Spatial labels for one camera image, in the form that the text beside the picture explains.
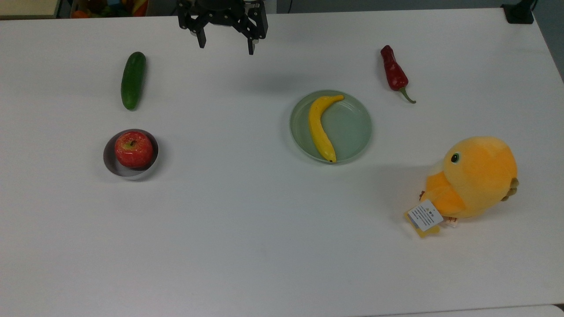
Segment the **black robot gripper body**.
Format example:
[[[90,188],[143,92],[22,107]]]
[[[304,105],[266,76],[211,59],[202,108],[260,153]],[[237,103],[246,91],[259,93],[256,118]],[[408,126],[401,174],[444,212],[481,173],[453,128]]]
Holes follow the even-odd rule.
[[[178,0],[177,14],[182,28],[203,28],[209,23],[267,27],[263,0]]]

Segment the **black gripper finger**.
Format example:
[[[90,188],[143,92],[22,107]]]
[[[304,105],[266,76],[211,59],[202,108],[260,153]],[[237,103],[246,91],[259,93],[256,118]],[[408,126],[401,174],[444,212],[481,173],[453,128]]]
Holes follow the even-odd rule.
[[[206,36],[204,28],[208,23],[205,19],[191,17],[178,17],[179,26],[183,30],[189,30],[193,36],[197,38],[200,48],[206,45]]]
[[[268,21],[265,13],[247,13],[240,19],[240,32],[246,37],[248,52],[254,55],[255,46],[266,38]]]

